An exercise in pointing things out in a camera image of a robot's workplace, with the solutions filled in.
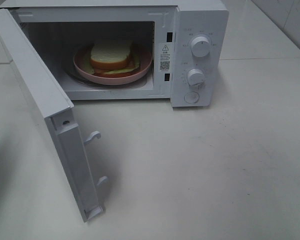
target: open microwave door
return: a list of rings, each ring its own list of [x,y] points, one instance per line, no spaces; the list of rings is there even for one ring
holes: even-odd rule
[[[72,111],[73,103],[7,9],[0,9],[0,40],[22,90],[26,91],[24,94],[30,96],[46,123],[83,221],[86,222],[103,211],[97,188],[107,178],[102,177],[98,183],[94,183],[85,151],[85,144],[94,137],[99,138],[100,133],[93,132],[86,141],[82,140]]]

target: plate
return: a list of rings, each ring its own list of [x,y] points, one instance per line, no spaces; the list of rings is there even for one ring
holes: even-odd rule
[[[84,55],[87,53],[87,51],[90,51],[92,48],[92,45],[86,45],[81,47],[73,56],[73,64],[80,76],[83,78],[96,83],[96,84],[102,84],[102,85],[123,85],[123,84],[129,84],[134,81],[139,80],[144,75],[147,74],[148,70],[150,69],[151,63],[152,63],[152,55],[151,53],[143,46],[141,45],[135,45],[133,48],[135,53],[138,54],[140,59],[140,67],[139,69],[135,70],[134,74],[130,76],[124,76],[124,77],[102,77],[102,76],[95,76],[92,74],[89,74],[85,71],[83,71],[80,66],[81,62],[83,61]]]

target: white knob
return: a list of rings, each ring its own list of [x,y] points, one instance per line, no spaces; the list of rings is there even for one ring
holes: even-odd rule
[[[187,74],[188,83],[190,86],[199,86],[205,82],[205,74],[198,68],[191,69]]]
[[[190,43],[192,54],[198,58],[202,58],[211,50],[211,41],[206,36],[197,36]]]

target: warning label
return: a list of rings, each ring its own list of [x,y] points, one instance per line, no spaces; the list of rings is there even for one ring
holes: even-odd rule
[[[158,53],[159,71],[170,72],[172,53],[173,53],[173,43],[172,42],[159,43],[158,51],[159,51]]]

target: microwave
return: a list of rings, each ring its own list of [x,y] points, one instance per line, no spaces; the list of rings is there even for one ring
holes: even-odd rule
[[[83,221],[100,214],[98,189],[72,100],[170,99],[172,107],[208,106],[229,12],[220,0],[6,0],[0,40],[33,112],[44,121]],[[102,85],[78,76],[73,56],[97,39],[144,46],[152,60],[140,79]]]

